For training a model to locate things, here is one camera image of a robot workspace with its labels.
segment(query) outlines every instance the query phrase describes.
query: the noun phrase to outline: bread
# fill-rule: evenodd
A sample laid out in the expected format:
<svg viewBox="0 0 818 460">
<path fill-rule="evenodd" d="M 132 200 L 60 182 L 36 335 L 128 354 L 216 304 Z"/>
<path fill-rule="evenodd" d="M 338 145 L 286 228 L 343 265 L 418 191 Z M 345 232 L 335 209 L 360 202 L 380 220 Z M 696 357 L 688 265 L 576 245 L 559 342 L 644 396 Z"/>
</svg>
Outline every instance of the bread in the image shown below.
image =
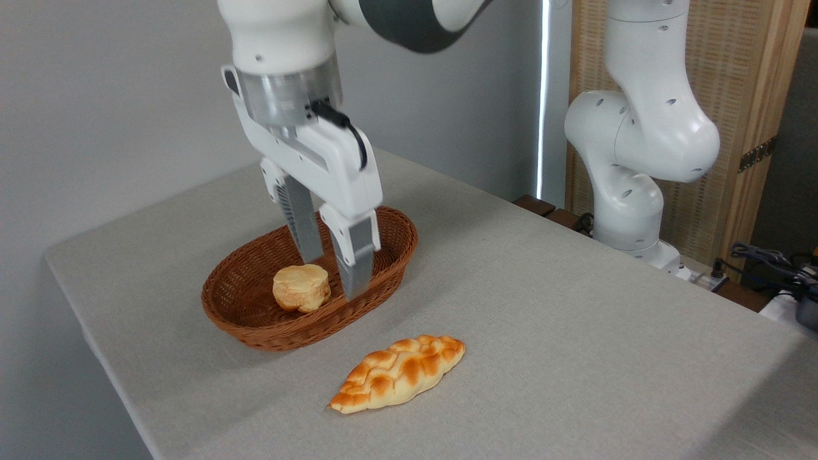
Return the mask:
<svg viewBox="0 0 818 460">
<path fill-rule="evenodd" d="M 368 354 L 330 401 L 341 413 L 403 404 L 440 382 L 465 353 L 463 342 L 449 336 L 399 340 Z"/>
<path fill-rule="evenodd" d="M 282 268 L 272 279 L 272 294 L 287 311 L 313 312 L 330 298 L 330 277 L 312 264 Z"/>
</svg>

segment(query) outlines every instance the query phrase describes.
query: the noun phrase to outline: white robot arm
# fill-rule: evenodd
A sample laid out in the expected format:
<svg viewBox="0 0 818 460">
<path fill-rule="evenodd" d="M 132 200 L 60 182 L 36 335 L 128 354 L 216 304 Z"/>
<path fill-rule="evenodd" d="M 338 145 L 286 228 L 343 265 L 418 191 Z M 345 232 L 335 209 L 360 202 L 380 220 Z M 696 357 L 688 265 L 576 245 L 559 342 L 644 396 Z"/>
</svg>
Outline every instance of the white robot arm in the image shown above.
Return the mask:
<svg viewBox="0 0 818 460">
<path fill-rule="evenodd" d="M 689 9 L 690 0 L 609 0 L 605 66 L 623 92 L 585 92 L 565 120 L 593 186 L 594 238 L 680 277 L 689 272 L 659 240 L 664 200 L 651 177 L 693 182 L 720 144 L 687 79 Z"/>
<path fill-rule="evenodd" d="M 342 101 L 335 30 L 374 30 L 415 52 L 454 43 L 490 0 L 218 0 L 233 41 L 225 84 L 259 150 L 270 197 L 284 212 L 305 263 L 323 254 L 310 192 L 335 246 L 344 294 L 363 293 L 380 249 L 383 197 L 366 135 Z"/>
</svg>

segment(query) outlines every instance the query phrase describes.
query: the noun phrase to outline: wooden panel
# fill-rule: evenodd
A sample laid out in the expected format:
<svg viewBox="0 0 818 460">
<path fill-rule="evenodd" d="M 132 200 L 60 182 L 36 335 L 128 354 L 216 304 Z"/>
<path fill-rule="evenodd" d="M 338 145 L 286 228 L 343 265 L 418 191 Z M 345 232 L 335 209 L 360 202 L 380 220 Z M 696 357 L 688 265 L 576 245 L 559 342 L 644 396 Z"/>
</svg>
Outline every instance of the wooden panel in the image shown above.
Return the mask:
<svg viewBox="0 0 818 460">
<path fill-rule="evenodd" d="M 662 238 L 683 255 L 712 262 L 722 254 L 723 241 L 754 221 L 769 161 L 742 178 L 739 162 L 778 129 L 779 101 L 789 86 L 794 58 L 776 50 L 798 49 L 785 32 L 799 15 L 803 23 L 807 3 L 691 0 L 687 70 L 699 104 L 719 128 L 721 151 L 712 171 L 696 183 L 658 181 L 665 196 Z M 583 91 L 618 89 L 603 63 L 606 6 L 599 0 L 574 3 L 572 100 Z M 566 207 L 575 214 L 591 212 L 587 172 L 573 149 L 568 155 Z M 739 221 L 740 226 L 728 227 Z"/>
<path fill-rule="evenodd" d="M 756 101 L 753 104 L 755 129 L 745 143 L 749 148 L 778 133 L 801 45 L 803 21 L 809 6 L 809 0 L 782 2 L 777 6 L 778 20 L 771 24 L 771 35 L 775 38 L 768 40 L 766 59 L 762 63 L 765 71 L 758 82 Z M 727 217 L 726 233 L 721 243 L 721 257 L 729 255 L 732 243 L 751 240 L 769 168 L 770 159 L 767 158 L 738 174 Z"/>
</svg>

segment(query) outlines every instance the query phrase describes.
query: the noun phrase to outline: cable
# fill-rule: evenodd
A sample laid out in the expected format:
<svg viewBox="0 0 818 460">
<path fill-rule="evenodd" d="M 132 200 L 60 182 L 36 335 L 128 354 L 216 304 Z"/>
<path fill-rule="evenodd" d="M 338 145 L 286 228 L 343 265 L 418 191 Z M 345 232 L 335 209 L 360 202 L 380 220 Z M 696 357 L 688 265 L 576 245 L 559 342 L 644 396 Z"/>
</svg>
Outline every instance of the cable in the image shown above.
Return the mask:
<svg viewBox="0 0 818 460">
<path fill-rule="evenodd" d="M 339 128 L 346 128 L 352 132 L 358 144 L 358 151 L 361 152 L 361 168 L 358 171 L 363 171 L 363 169 L 366 168 L 366 163 L 369 158 L 369 156 L 366 154 L 366 143 L 363 141 L 361 134 L 353 126 L 352 121 L 349 120 L 349 117 L 331 106 L 329 98 L 326 98 L 323 101 L 313 101 L 308 108 L 312 110 L 315 115 L 323 118 L 324 120 L 329 121 Z"/>
<path fill-rule="evenodd" d="M 801 274 L 818 281 L 818 278 L 815 278 L 811 273 L 800 268 L 795 268 L 792 262 L 787 260 L 784 254 L 777 250 L 766 250 L 746 243 L 736 242 L 733 246 L 730 246 L 730 256 L 736 259 L 756 260 L 759 264 L 765 264 L 783 276 L 796 277 L 798 274 Z M 759 264 L 748 268 L 748 271 L 751 268 L 757 267 Z"/>
<path fill-rule="evenodd" d="M 775 281 L 772 281 L 772 280 L 759 278 L 759 277 L 756 277 L 756 276 L 752 275 L 751 273 L 745 272 L 741 268 L 735 267 L 732 264 L 728 264 L 722 258 L 717 258 L 715 260 L 715 263 L 713 264 L 713 272 L 714 273 L 716 271 L 720 272 L 722 267 L 727 267 L 727 268 L 733 270 L 736 273 L 739 273 L 741 275 L 744 275 L 745 277 L 748 277 L 748 278 L 754 280 L 755 282 L 760 282 L 761 284 L 766 284 L 768 286 L 777 287 L 778 289 L 782 289 L 782 290 L 785 290 L 785 291 L 791 291 L 791 292 L 793 292 L 795 294 L 806 295 L 806 296 L 810 297 L 811 299 L 813 298 L 813 296 L 816 295 L 814 289 L 810 289 L 809 287 L 804 289 L 803 288 L 804 284 L 802 282 L 785 283 L 785 282 L 775 282 Z"/>
</svg>

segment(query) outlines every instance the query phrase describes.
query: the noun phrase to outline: wicker basket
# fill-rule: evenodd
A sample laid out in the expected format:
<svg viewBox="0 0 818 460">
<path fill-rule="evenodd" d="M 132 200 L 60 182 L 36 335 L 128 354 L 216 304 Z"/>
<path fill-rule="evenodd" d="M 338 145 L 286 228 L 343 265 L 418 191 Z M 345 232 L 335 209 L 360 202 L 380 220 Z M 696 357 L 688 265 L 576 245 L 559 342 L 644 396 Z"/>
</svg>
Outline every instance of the wicker basket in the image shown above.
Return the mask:
<svg viewBox="0 0 818 460">
<path fill-rule="evenodd" d="M 310 345 L 340 331 L 384 303 L 403 279 L 417 247 L 415 225 L 402 212 L 378 209 L 381 250 L 375 253 L 369 290 L 350 302 L 335 263 L 326 225 L 318 219 L 324 255 L 313 262 L 330 274 L 332 296 L 312 313 L 286 312 L 272 295 L 278 270 L 303 262 L 287 227 L 256 238 L 233 251 L 202 287 L 202 305 L 219 329 L 249 347 L 285 351 Z"/>
</svg>

